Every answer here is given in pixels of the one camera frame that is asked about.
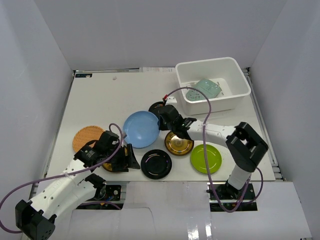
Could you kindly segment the black glossy plate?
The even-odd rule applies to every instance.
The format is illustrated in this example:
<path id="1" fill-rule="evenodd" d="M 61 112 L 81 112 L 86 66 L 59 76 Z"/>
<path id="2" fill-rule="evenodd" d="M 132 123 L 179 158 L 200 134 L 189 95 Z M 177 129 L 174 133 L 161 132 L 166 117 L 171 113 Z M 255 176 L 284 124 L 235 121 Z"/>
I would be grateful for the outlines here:
<path id="1" fill-rule="evenodd" d="M 140 163 L 143 174 L 151 180 L 161 180 L 172 170 L 172 159 L 163 150 L 153 149 L 146 152 Z"/>

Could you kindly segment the blue plastic plate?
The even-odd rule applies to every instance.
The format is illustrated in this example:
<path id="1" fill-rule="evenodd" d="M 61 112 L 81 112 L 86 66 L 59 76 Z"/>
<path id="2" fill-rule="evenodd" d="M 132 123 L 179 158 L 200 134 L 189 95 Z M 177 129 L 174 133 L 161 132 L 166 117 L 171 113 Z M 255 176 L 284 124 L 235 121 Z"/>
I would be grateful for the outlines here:
<path id="1" fill-rule="evenodd" d="M 149 111 L 137 111 L 132 113 L 124 122 L 123 132 L 127 144 L 133 148 L 142 149 L 153 144 L 160 133 L 159 119 Z"/>

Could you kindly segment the light green ceramic plate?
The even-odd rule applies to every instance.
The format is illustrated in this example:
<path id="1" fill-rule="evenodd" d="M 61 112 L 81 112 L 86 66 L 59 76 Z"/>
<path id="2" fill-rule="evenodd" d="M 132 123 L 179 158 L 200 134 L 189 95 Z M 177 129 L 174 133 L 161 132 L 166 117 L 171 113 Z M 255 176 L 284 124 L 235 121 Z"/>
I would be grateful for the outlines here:
<path id="1" fill-rule="evenodd" d="M 185 94 L 186 99 L 195 102 L 208 99 L 216 98 L 222 91 L 221 87 L 213 82 L 212 80 L 203 78 L 196 83 L 190 83 L 187 85 L 191 87 Z"/>

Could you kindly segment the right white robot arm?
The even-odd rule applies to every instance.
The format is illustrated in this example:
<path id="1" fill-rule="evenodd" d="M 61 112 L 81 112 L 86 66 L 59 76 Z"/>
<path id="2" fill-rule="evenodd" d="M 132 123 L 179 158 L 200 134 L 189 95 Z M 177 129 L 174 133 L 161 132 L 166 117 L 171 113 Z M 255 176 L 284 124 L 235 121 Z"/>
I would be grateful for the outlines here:
<path id="1" fill-rule="evenodd" d="M 244 185 L 257 169 L 269 146 L 247 122 L 238 125 L 217 125 L 193 117 L 184 118 L 171 104 L 155 110 L 159 118 L 159 129 L 170 130 L 180 139 L 209 142 L 227 148 L 235 166 L 221 193 L 236 200 L 244 193 Z"/>

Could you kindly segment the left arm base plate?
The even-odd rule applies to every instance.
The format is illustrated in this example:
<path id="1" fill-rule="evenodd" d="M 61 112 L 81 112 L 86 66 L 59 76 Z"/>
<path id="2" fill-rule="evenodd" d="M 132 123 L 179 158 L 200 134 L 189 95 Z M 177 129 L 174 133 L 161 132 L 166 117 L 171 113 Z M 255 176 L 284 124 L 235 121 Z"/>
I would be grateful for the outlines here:
<path id="1" fill-rule="evenodd" d="M 95 198 L 98 201 L 119 201 L 121 199 L 121 185 L 105 185 Z"/>

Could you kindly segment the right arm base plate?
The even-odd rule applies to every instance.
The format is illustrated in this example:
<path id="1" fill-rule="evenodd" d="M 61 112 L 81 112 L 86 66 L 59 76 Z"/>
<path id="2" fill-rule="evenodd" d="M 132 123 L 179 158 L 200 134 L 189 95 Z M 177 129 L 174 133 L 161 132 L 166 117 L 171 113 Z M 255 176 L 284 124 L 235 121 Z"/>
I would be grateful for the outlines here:
<path id="1" fill-rule="evenodd" d="M 228 209 L 232 210 L 236 205 L 237 201 L 239 200 L 242 192 L 237 193 L 236 195 L 228 194 L 226 192 L 222 191 L 222 186 L 224 184 L 218 183 L 214 184 L 214 188 L 216 190 L 217 196 L 219 197 L 222 205 Z M 208 197 L 209 197 L 209 206 L 210 206 L 210 212 L 224 212 L 224 210 L 219 205 L 217 199 L 215 198 L 211 185 L 208 182 L 207 183 L 207 191 Z M 253 185 L 250 183 L 247 187 L 247 190 L 244 194 L 242 203 L 239 205 L 237 212 L 256 212 L 258 210 L 258 206 L 256 201 L 253 201 L 253 199 L 256 197 L 256 193 L 254 190 Z"/>

